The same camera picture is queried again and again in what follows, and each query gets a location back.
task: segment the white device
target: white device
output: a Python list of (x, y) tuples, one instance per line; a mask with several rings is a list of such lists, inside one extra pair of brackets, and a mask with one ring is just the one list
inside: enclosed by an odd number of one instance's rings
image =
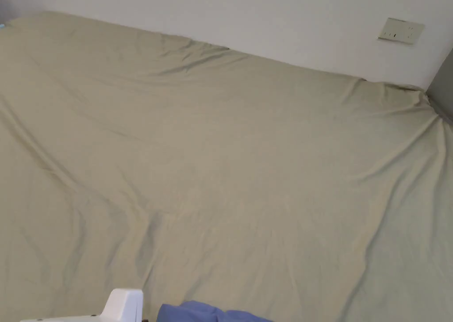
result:
[(143, 291), (114, 289), (99, 316), (73, 316), (67, 318), (38, 318), (21, 322), (142, 322)]

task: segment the mattress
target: mattress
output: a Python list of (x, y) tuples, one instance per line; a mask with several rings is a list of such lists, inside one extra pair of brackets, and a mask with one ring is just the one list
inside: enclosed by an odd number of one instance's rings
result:
[(0, 56), (2, 321), (118, 287), (150, 320), (452, 320), (453, 131), (422, 91), (57, 13)]

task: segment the blue fabric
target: blue fabric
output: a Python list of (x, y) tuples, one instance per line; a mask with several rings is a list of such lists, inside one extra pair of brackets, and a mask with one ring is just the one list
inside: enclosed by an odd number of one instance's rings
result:
[(228, 310), (196, 301), (184, 302), (180, 306), (163, 304), (156, 322), (271, 322), (245, 311)]

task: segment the fitted sheet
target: fitted sheet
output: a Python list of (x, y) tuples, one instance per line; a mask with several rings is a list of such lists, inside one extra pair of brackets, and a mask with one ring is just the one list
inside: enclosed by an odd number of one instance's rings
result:
[(453, 133), (422, 91), (57, 13), (0, 56), (2, 321), (117, 287), (150, 320), (452, 320)]

